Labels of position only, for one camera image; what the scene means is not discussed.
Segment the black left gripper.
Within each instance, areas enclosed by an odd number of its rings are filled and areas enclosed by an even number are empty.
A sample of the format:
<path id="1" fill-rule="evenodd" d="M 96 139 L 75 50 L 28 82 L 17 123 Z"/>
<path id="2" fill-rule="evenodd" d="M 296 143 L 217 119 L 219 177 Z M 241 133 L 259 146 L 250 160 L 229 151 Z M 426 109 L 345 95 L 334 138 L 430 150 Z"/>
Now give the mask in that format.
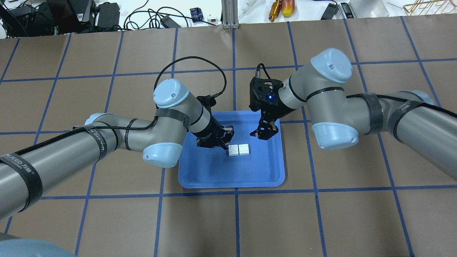
<path id="1" fill-rule="evenodd" d="M 235 135 L 233 125 L 220 128 L 209 128 L 196 133 L 196 146 L 202 148 L 220 147 L 223 150 L 229 149 L 228 140 L 232 140 Z"/>

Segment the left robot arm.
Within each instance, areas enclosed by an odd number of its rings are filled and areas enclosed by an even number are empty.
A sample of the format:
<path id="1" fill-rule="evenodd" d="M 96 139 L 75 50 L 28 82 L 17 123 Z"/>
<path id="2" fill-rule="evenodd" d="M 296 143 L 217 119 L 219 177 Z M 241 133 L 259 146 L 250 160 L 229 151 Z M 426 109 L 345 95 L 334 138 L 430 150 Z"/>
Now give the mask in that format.
<path id="1" fill-rule="evenodd" d="M 95 113 L 76 127 L 37 145 L 1 156 L 1 220 L 22 212 L 42 195 L 118 149 L 142 153 L 142 159 L 161 168 L 174 167 L 185 136 L 196 136 L 198 147 L 228 149 L 235 130 L 221 125 L 177 79 L 154 86 L 154 120 Z"/>

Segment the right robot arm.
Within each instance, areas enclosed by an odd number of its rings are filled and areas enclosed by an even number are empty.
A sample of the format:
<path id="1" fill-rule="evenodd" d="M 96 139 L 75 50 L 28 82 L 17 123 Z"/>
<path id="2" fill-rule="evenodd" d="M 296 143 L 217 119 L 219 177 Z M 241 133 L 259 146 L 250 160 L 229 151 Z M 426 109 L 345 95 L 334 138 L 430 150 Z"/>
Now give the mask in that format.
<path id="1" fill-rule="evenodd" d="M 285 80 L 262 79 L 262 66 L 250 82 L 249 107 L 261 113 L 251 136 L 270 139 L 278 132 L 276 120 L 307 106 L 316 142 L 324 150 L 349 148 L 360 135 L 388 132 L 456 179 L 456 114 L 436 106 L 425 92 L 347 95 L 343 86 L 352 64 L 335 48 L 312 57 Z"/>

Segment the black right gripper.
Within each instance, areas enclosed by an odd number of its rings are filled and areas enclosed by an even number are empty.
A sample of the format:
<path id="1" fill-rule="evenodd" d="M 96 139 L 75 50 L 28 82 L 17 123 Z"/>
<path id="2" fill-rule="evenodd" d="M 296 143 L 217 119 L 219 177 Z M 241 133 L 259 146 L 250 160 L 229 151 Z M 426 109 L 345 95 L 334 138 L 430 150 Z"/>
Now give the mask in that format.
<path id="1" fill-rule="evenodd" d="M 269 140 L 279 133 L 275 121 L 286 116 L 286 105 L 279 96 L 279 89 L 282 87 L 283 82 L 280 80 L 252 78 L 249 108 L 253 112 L 261 111 L 261 120 L 250 136 L 260 140 Z"/>

